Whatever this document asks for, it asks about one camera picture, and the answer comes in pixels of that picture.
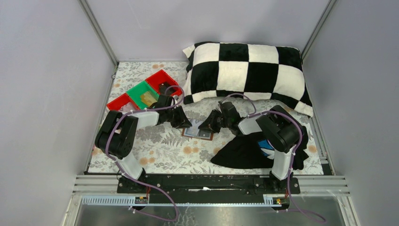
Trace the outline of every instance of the wall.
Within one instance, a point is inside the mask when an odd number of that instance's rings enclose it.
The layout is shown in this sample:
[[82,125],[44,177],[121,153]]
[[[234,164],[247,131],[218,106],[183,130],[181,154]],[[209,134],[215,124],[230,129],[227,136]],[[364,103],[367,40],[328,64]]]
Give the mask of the wall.
[[328,0],[89,0],[121,61],[184,60],[200,41],[303,49]]
[[59,225],[113,65],[78,1],[0,0],[1,225]]
[[339,1],[304,62],[363,226],[397,224],[399,1]]

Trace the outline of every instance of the black and white pillow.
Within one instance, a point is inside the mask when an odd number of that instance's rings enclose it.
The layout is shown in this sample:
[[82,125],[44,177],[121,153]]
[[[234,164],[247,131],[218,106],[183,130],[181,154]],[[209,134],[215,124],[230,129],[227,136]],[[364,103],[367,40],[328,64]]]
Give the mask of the black and white pillow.
[[241,93],[252,100],[278,100],[313,116],[296,48],[200,42],[183,52],[189,59],[184,104]]

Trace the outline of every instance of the cable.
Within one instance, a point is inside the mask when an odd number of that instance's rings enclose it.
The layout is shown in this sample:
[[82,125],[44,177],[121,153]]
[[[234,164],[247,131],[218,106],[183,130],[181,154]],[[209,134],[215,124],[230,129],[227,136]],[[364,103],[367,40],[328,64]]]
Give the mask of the cable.
[[[289,186],[289,181],[290,181],[290,180],[289,180],[289,176],[291,175],[291,172],[292,172],[292,171],[291,171],[291,170],[292,170],[292,165],[294,164],[294,158],[293,158],[293,156],[294,156],[294,154],[295,154],[295,151],[297,150],[297,148],[299,147],[299,145],[300,145],[301,142],[302,142],[303,134],[302,134],[301,128],[299,127],[298,123],[295,122],[295,120],[291,119],[291,117],[289,117],[289,116],[287,116],[287,115],[285,115],[285,114],[283,114],[283,113],[276,112],[276,111],[264,111],[264,112],[261,112],[261,113],[258,113],[258,114],[251,115],[251,116],[249,116],[249,118],[253,118],[253,117],[256,117],[256,116],[258,116],[258,115],[262,115],[262,114],[266,114],[266,113],[272,113],[272,114],[277,114],[277,115],[283,116],[284,118],[288,119],[291,123],[293,123],[294,126],[296,127],[296,129],[297,129],[298,132],[299,132],[299,141],[298,141],[298,143],[295,145],[294,149],[292,150],[291,161],[290,161],[290,163],[289,163],[289,168],[288,168],[288,178],[287,178],[287,190],[288,190],[288,195],[289,195],[290,201],[291,201],[291,202],[294,204],[294,206],[296,207],[296,210],[287,210],[287,211],[289,211],[289,212],[293,212],[293,211],[295,211],[295,212],[300,212],[300,213],[302,213],[303,215],[305,215],[305,217],[307,217],[307,218],[309,218],[309,219],[311,219],[311,220],[313,220],[313,221],[315,221],[315,222],[317,222],[317,223],[326,224],[326,223],[327,223],[326,218],[324,218],[322,215],[320,215],[320,214],[318,214],[318,213],[316,213],[316,212],[310,211],[310,210],[301,210],[301,209],[298,207],[298,205],[295,203],[294,199],[292,198],[291,189],[290,189],[290,186]],[[318,219],[316,219],[316,218],[313,218],[313,217],[309,216],[308,214],[306,214],[306,212],[309,213],[309,214],[313,214],[313,215],[315,215],[315,216],[318,216],[318,217],[321,218],[322,220],[318,220]]]
[[249,99],[247,96],[245,96],[245,95],[242,94],[242,93],[232,93],[232,94],[230,94],[230,95],[227,95],[227,96],[222,100],[222,102],[225,101],[227,98],[233,96],[233,95],[240,95],[240,96],[243,96],[243,97],[245,97],[247,100],[249,100],[249,102],[252,104],[252,106],[254,107],[254,112],[251,113],[251,114],[249,114],[248,116],[252,116],[252,115],[256,114],[256,107],[255,107],[254,101],[251,100],[251,99]]
[[174,219],[167,219],[167,218],[158,217],[158,216],[153,215],[153,214],[150,214],[150,213],[141,212],[141,211],[139,211],[139,210],[135,210],[135,212],[136,212],[136,213],[140,213],[140,214],[144,214],[144,215],[147,215],[147,216],[150,216],[150,217],[153,217],[153,218],[157,218],[157,219],[160,219],[160,220],[169,221],[169,222],[176,221],[176,220],[179,218],[179,210],[177,209],[176,203],[173,201],[172,197],[170,197],[164,190],[162,190],[162,189],[159,188],[159,187],[156,187],[156,186],[154,186],[154,185],[150,185],[150,184],[147,184],[147,183],[144,183],[144,182],[141,182],[141,181],[138,181],[138,180],[132,178],[129,174],[126,173],[126,171],[125,171],[125,170],[123,169],[123,167],[119,164],[119,162],[116,161],[116,158],[114,158],[114,157],[112,157],[112,156],[110,155],[110,153],[109,153],[109,147],[110,147],[110,143],[111,143],[112,136],[114,135],[114,133],[115,133],[115,131],[116,131],[116,128],[120,125],[120,123],[123,121],[123,119],[126,118],[128,115],[131,115],[131,114],[134,114],[134,113],[139,113],[139,112],[152,112],[152,111],[157,111],[157,110],[166,110],[166,109],[169,109],[169,108],[174,108],[174,107],[176,107],[177,105],[179,105],[179,104],[183,101],[183,99],[184,99],[184,90],[183,90],[180,86],[175,86],[175,85],[174,85],[174,86],[169,86],[169,87],[165,90],[165,92],[166,92],[169,88],[172,88],[172,87],[178,87],[178,88],[182,91],[182,98],[181,98],[181,100],[179,100],[176,104],[171,105],[171,106],[168,106],[168,107],[160,107],[160,108],[152,108],[152,109],[144,109],[144,110],[131,111],[131,112],[128,112],[128,113],[122,115],[122,117],[116,122],[114,128],[112,129],[112,131],[111,131],[111,133],[110,133],[110,137],[108,138],[107,144],[106,144],[106,146],[105,146],[105,154],[108,156],[108,158],[112,159],[112,160],[115,162],[116,166],[119,168],[119,170],[121,171],[121,173],[122,173],[123,176],[129,178],[129,179],[132,180],[133,182],[136,182],[136,183],[138,183],[138,184],[144,185],[144,186],[146,186],[146,187],[154,188],[154,189],[160,191],[161,193],[163,193],[163,194],[170,200],[170,202],[173,204],[173,207],[175,208],[176,216],[175,216]]

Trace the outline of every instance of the floral tablecloth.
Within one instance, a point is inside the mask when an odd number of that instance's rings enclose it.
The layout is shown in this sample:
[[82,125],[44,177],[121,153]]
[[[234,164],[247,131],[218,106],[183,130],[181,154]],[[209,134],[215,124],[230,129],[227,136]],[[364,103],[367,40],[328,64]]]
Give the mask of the floral tablecloth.
[[[110,94],[109,102],[132,88],[159,70],[164,70],[181,86],[186,79],[187,62],[121,62]],[[212,109],[217,107],[220,97],[206,98],[197,103],[182,105],[187,118],[205,120]],[[252,105],[240,98],[230,98],[241,116],[253,112]],[[309,119],[274,100],[255,101],[257,109],[268,110],[282,105],[290,114],[308,129],[309,142],[305,150],[309,158],[304,162],[303,170],[295,174],[323,174],[320,158],[313,139]],[[133,153],[147,173],[176,174],[269,174],[270,169],[231,169],[214,165],[210,159],[234,135],[228,129],[215,134],[212,141],[182,136],[181,129],[175,129],[169,123],[146,127],[136,132]],[[116,173],[118,168],[98,148],[94,147],[88,168],[90,173]]]

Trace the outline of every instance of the gray floor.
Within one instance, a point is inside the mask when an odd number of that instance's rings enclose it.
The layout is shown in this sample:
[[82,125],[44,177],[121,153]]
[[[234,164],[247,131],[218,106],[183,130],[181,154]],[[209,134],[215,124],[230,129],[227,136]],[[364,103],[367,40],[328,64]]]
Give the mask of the gray floor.
[[[334,197],[295,197],[297,204],[306,210],[323,215],[330,226],[344,225],[337,200]],[[318,226],[300,213],[265,213],[263,207],[179,207],[177,222],[164,222],[148,216],[133,214],[123,206],[82,205],[79,226]],[[172,207],[146,207],[144,211],[165,218],[174,217]]]

